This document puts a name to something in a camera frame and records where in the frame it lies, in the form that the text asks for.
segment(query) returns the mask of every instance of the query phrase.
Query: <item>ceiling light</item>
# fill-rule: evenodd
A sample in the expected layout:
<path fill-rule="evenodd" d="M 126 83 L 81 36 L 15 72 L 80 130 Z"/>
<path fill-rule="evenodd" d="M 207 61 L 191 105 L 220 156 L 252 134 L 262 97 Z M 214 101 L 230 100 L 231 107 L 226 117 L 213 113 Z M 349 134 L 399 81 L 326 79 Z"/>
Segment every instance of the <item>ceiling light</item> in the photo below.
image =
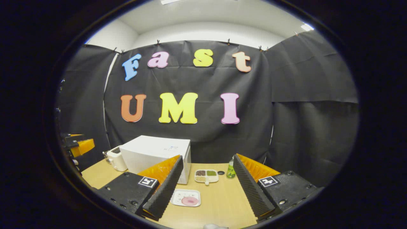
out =
<path fill-rule="evenodd" d="M 311 27 L 309 24 L 306 24 L 306 23 L 304 23 L 304 25 L 302 25 L 301 28 L 304 29 L 305 31 L 314 30 L 313 27 Z"/>
<path fill-rule="evenodd" d="M 173 3 L 173 2 L 178 2 L 178 1 L 181 1 L 181 0 L 161 0 L 161 4 L 165 5 L 168 3 Z"/>

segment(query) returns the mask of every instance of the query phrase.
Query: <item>wooden table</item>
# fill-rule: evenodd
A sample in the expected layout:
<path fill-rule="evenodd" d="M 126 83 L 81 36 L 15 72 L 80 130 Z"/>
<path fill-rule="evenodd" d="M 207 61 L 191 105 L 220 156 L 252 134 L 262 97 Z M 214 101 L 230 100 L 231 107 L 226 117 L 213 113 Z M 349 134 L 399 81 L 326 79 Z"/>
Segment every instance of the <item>wooden table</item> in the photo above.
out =
<path fill-rule="evenodd" d="M 233 179 L 219 175 L 219 181 L 198 183 L 194 180 L 195 170 L 213 169 L 226 172 L 227 163 L 198 164 L 192 163 L 187 185 L 177 184 L 177 189 L 193 189 L 201 193 L 201 205 L 198 207 L 183 207 L 168 203 L 158 224 L 175 229 L 202 229 L 205 224 L 213 223 L 229 229 L 239 229 L 256 224 L 256 217 L 249 201 L 239 183 L 237 176 Z M 82 172 L 83 178 L 90 186 L 97 189 L 103 187 L 122 172 L 115 170 L 105 160 L 99 161 Z"/>

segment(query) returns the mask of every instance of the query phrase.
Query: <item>white wall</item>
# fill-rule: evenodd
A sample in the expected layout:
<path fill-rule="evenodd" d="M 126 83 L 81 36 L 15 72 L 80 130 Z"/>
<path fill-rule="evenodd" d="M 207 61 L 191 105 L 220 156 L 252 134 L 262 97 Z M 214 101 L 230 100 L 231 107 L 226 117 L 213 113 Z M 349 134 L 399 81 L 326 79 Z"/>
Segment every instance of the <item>white wall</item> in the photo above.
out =
<path fill-rule="evenodd" d="M 110 24 L 96 32 L 88 44 L 93 44 L 121 52 L 132 49 L 134 42 L 138 37 L 137 32 L 120 20 L 114 20 Z"/>
<path fill-rule="evenodd" d="M 131 49 L 178 40 L 214 40 L 243 44 L 262 49 L 274 46 L 285 38 L 273 33 L 238 24 L 224 22 L 193 22 L 166 26 L 140 34 Z"/>

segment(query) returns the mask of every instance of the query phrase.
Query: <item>divided tray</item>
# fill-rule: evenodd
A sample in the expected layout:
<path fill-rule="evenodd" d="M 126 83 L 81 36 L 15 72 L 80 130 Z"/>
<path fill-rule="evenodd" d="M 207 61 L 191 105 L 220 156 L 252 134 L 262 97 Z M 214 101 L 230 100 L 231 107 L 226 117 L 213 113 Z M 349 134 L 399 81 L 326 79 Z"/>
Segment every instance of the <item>divided tray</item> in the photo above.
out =
<path fill-rule="evenodd" d="M 216 170 L 196 170 L 194 175 L 196 182 L 205 183 L 205 185 L 219 181 L 218 172 Z"/>

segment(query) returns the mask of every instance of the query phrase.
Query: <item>dish soap bottle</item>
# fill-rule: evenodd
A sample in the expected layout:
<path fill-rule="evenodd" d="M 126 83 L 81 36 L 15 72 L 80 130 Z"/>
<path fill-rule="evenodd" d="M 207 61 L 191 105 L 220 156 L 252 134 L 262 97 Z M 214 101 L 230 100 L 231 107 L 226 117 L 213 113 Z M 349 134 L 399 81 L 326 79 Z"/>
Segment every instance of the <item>dish soap bottle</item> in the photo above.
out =
<path fill-rule="evenodd" d="M 236 176 L 236 173 L 233 169 L 233 158 L 229 161 L 229 167 L 228 167 L 228 171 L 226 172 L 226 177 L 227 178 L 234 178 Z"/>

